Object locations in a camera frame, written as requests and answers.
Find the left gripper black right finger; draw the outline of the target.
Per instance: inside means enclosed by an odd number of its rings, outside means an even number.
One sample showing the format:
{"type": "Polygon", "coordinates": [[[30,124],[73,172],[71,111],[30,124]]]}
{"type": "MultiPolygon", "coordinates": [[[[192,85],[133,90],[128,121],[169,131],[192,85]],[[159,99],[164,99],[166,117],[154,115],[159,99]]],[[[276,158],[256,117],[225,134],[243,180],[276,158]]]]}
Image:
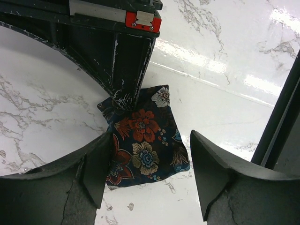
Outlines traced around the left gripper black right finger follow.
{"type": "Polygon", "coordinates": [[[297,225],[300,178],[246,161],[197,131],[190,149],[202,218],[209,225],[297,225]]]}

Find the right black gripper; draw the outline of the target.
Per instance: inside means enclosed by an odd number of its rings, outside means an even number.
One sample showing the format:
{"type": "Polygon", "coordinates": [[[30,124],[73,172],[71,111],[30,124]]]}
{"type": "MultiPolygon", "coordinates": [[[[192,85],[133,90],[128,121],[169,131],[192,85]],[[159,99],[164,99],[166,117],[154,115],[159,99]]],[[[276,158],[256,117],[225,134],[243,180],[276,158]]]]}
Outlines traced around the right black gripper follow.
{"type": "Polygon", "coordinates": [[[125,110],[160,35],[159,0],[2,0],[0,24],[54,48],[125,110]]]}

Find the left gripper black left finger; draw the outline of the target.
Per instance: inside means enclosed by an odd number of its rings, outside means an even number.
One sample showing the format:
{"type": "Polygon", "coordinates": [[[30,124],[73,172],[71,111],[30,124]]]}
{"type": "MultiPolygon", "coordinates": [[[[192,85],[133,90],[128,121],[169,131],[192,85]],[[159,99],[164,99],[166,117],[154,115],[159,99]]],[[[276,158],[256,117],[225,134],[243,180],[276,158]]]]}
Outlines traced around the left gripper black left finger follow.
{"type": "Polygon", "coordinates": [[[3,225],[92,225],[109,169],[112,135],[26,173],[0,179],[3,225]]]}

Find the dark floral patterned tie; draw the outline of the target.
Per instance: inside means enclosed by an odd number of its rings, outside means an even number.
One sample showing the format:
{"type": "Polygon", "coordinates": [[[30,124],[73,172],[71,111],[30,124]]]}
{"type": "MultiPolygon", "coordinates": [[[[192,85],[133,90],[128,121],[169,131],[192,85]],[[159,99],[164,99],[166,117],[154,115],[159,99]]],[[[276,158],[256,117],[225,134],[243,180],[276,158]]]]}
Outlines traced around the dark floral patterned tie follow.
{"type": "Polygon", "coordinates": [[[141,89],[136,107],[111,98],[97,105],[112,133],[106,184],[110,190],[165,180],[190,169],[188,151],[170,107],[168,85],[141,89]]]}

